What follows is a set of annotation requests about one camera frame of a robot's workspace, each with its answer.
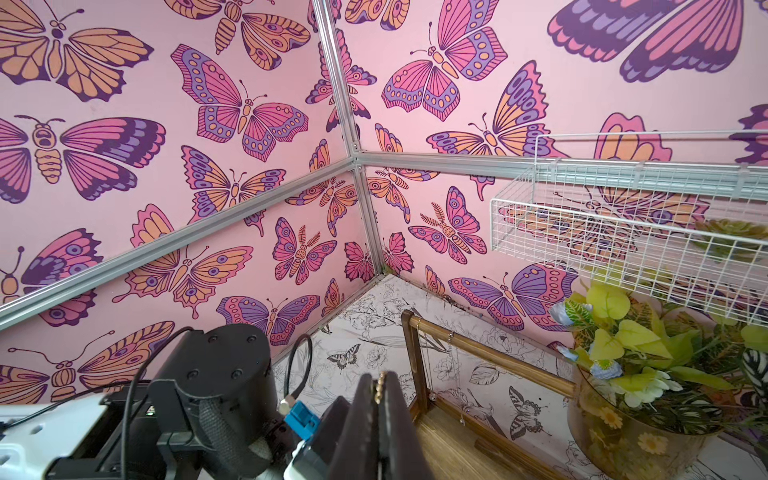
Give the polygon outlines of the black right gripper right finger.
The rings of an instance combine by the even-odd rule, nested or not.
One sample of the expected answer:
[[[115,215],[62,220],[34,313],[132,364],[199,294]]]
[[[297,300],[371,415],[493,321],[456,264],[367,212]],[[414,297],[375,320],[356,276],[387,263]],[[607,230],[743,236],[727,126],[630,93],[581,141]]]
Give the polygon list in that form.
[[[422,451],[398,376],[382,372],[377,381],[380,479],[428,480],[434,475]]]

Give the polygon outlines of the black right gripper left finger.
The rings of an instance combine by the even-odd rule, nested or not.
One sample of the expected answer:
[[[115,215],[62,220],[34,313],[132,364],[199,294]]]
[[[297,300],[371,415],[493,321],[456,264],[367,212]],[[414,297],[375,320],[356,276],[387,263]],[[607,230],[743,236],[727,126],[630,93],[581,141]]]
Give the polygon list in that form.
[[[379,474],[376,382],[360,377],[353,401],[329,465],[327,479],[373,480]]]

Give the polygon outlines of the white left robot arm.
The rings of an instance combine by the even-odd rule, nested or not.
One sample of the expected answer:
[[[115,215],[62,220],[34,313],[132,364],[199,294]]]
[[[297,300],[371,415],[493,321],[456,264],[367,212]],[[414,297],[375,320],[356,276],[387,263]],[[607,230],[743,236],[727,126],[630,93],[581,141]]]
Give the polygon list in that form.
[[[1,409],[5,479],[276,479],[296,447],[257,327],[185,328],[103,386]]]

